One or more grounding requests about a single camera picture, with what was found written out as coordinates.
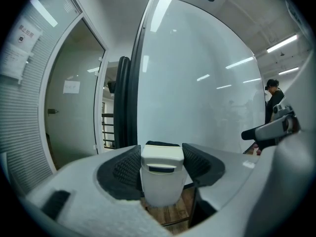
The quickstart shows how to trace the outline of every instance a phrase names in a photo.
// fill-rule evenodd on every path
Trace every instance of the black rubber pad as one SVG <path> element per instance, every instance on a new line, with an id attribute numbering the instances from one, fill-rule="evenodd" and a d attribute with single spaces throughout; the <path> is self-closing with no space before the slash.
<path id="1" fill-rule="evenodd" d="M 70 193 L 67 191 L 54 192 L 44 204 L 43 208 L 41 209 L 42 212 L 51 219 L 56 220 L 69 196 Z"/>
<path id="2" fill-rule="evenodd" d="M 218 158 L 183 143 L 184 162 L 196 187 L 213 185 L 225 173 L 225 165 Z"/>
<path id="3" fill-rule="evenodd" d="M 139 145 L 103 163 L 97 170 L 100 186 L 116 199 L 139 200 L 142 185 Z"/>
<path id="4" fill-rule="evenodd" d="M 160 141 L 148 141 L 146 145 L 153 145 L 153 146 L 167 146 L 167 147 L 179 147 L 178 144 L 160 142 Z"/>

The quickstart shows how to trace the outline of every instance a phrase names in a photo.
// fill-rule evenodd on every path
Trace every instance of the ceiling light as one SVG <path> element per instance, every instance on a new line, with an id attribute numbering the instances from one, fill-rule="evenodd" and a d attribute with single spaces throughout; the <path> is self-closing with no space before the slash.
<path id="1" fill-rule="evenodd" d="M 251 82 L 251 81 L 258 81 L 258 80 L 261 80 L 261 78 L 257 78 L 257 79 L 253 79 L 253 80 L 249 80 L 249 81 L 243 81 L 243 83 Z"/>
<path id="2" fill-rule="evenodd" d="M 218 88 L 216 88 L 216 89 L 227 88 L 227 87 L 230 87 L 230 86 L 232 86 L 232 85 L 231 85 L 231 84 L 229 84 L 229 85 L 226 85 L 226 86 L 218 87 Z"/>
<path id="3" fill-rule="evenodd" d="M 272 52 L 272 51 L 274 51 L 274 50 L 280 48 L 281 46 L 284 46 L 284 45 L 286 45 L 286 44 L 289 44 L 290 42 L 292 42 L 292 41 L 294 41 L 294 40 L 296 40 L 296 39 L 297 39 L 297 35 L 294 35 L 294 36 L 292 36 L 292 37 L 289 37 L 289 38 L 283 40 L 282 42 L 280 42 L 279 44 L 276 44 L 276 45 L 274 45 L 274 46 L 268 48 L 268 49 L 267 49 L 267 52 L 270 53 L 270 52 Z"/>
<path id="4" fill-rule="evenodd" d="M 58 24 L 57 21 L 52 17 L 52 15 L 49 14 L 49 12 L 45 9 L 45 7 L 40 3 L 39 0 L 30 0 L 30 2 L 52 27 L 55 27 Z"/>
<path id="5" fill-rule="evenodd" d="M 144 73 L 146 73 L 146 71 L 147 71 L 148 60 L 149 60 L 149 56 L 144 55 L 144 57 L 143 57 L 143 72 Z"/>
<path id="6" fill-rule="evenodd" d="M 209 77 L 209 74 L 204 75 L 204 76 L 198 78 L 197 81 L 201 81 L 201 80 L 203 80 L 203 79 L 205 79 L 205 78 L 208 78 L 208 77 Z"/>
<path id="7" fill-rule="evenodd" d="M 287 74 L 287 73 L 293 72 L 293 71 L 298 70 L 298 69 L 299 69 L 299 68 L 296 67 L 296 68 L 294 68 L 294 69 L 285 70 L 285 71 L 283 71 L 283 72 L 280 72 L 279 75 Z"/>
<path id="8" fill-rule="evenodd" d="M 92 73 L 92 72 L 95 72 L 95 71 L 99 71 L 99 68 L 100 68 L 100 67 L 97 67 L 97 68 L 94 68 L 94 69 L 88 69 L 87 71 L 88 71 L 89 73 Z"/>
<path id="9" fill-rule="evenodd" d="M 152 23 L 150 25 L 151 32 L 155 33 L 158 30 L 158 27 L 160 26 L 163 16 L 166 13 L 170 3 L 171 0 L 159 0 L 153 15 Z"/>
<path id="10" fill-rule="evenodd" d="M 234 63 L 234 64 L 231 64 L 231 65 L 227 66 L 226 68 L 227 68 L 227 69 L 230 69 L 230 68 L 232 68 L 232 67 L 238 66 L 238 65 L 240 65 L 240 64 L 242 64 L 242 63 L 245 63 L 245 62 L 248 62 L 248 61 L 251 61 L 251 60 L 253 60 L 253 57 L 249 57 L 249 58 L 244 59 L 244 60 L 242 60 L 242 61 L 238 61 L 238 62 L 236 62 L 236 63 Z"/>

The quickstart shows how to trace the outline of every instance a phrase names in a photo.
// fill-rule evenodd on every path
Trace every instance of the door handle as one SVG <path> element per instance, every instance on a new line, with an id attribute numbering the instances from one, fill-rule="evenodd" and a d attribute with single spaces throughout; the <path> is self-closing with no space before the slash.
<path id="1" fill-rule="evenodd" d="M 48 114 L 56 114 L 56 113 L 58 113 L 59 111 L 58 110 L 56 110 L 56 109 L 48 109 L 47 110 L 47 113 Z"/>

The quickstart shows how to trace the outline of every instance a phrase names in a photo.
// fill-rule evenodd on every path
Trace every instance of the wooden floor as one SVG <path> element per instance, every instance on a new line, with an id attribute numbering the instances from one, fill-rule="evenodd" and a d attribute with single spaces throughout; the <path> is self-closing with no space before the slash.
<path id="1" fill-rule="evenodd" d="M 189 218 L 194 199 L 194 187 L 183 190 L 179 201 L 171 206 L 151 207 L 141 198 L 142 206 L 152 215 L 160 224 L 167 224 L 181 219 Z M 188 220 L 165 227 L 174 235 L 184 232 L 188 229 Z"/>

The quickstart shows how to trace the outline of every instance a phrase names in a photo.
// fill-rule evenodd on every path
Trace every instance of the white sign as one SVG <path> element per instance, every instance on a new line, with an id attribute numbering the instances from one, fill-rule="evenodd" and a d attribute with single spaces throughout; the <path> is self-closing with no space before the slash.
<path id="1" fill-rule="evenodd" d="M 79 81 L 65 81 L 63 93 L 78 94 L 80 88 Z"/>
<path id="2" fill-rule="evenodd" d="M 7 42 L 1 55 L 0 73 L 21 80 L 28 58 L 27 52 Z"/>
<path id="3" fill-rule="evenodd" d="M 41 29 L 21 17 L 12 28 L 4 44 L 0 60 L 0 74 L 22 80 L 31 51 L 41 35 Z"/>
<path id="4" fill-rule="evenodd" d="M 12 28 L 7 41 L 17 48 L 31 53 L 40 35 L 41 30 L 38 27 L 21 17 Z"/>

